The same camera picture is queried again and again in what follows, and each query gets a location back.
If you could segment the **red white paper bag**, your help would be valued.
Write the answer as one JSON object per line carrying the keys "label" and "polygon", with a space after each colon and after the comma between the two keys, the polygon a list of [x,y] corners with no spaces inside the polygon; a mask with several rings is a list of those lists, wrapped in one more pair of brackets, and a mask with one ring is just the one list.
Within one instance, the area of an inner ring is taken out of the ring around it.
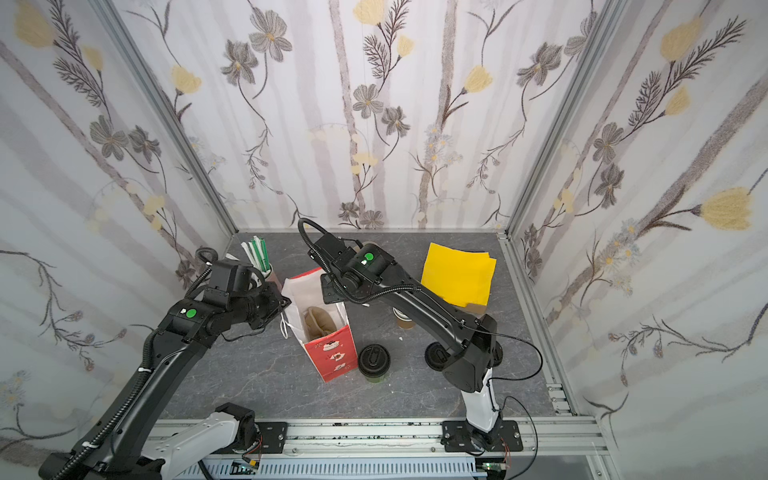
{"label": "red white paper bag", "polygon": [[354,370],[358,353],[343,302],[326,304],[320,268],[287,278],[282,295],[290,300],[281,329],[292,334],[326,383]]}

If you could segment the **black cup lid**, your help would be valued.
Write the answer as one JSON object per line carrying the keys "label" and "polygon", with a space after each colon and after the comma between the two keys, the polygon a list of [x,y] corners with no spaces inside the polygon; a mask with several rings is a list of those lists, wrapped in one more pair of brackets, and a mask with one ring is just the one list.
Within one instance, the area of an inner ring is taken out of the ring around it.
{"label": "black cup lid", "polygon": [[389,351],[381,344],[365,346],[358,355],[358,369],[362,374],[381,375],[388,373],[391,366]]}

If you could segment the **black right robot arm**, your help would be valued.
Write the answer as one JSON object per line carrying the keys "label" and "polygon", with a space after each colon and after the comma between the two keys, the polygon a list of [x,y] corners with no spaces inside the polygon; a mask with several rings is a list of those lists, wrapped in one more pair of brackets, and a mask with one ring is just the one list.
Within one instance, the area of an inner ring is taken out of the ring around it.
{"label": "black right robot arm", "polygon": [[522,444],[512,439],[512,427],[503,417],[506,403],[495,398],[495,383],[505,378],[493,373],[494,351],[500,337],[529,347],[534,344],[499,332],[488,314],[475,317],[449,305],[376,244],[356,240],[350,245],[308,218],[299,219],[297,227],[309,257],[323,271],[325,303],[363,305],[381,300],[441,344],[447,354],[441,373],[461,391],[465,405],[464,421],[444,424],[445,449],[477,457],[495,450],[520,452]]}

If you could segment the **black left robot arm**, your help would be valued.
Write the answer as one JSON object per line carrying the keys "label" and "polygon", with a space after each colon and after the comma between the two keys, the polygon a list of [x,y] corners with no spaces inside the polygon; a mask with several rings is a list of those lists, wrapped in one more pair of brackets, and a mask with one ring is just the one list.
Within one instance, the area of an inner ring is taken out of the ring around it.
{"label": "black left robot arm", "polygon": [[141,362],[104,415],[67,453],[49,455],[42,479],[165,479],[171,454],[151,454],[149,435],[191,368],[233,326],[266,327],[290,305],[277,284],[253,266],[219,258],[210,247],[196,256],[205,271],[146,337]]}

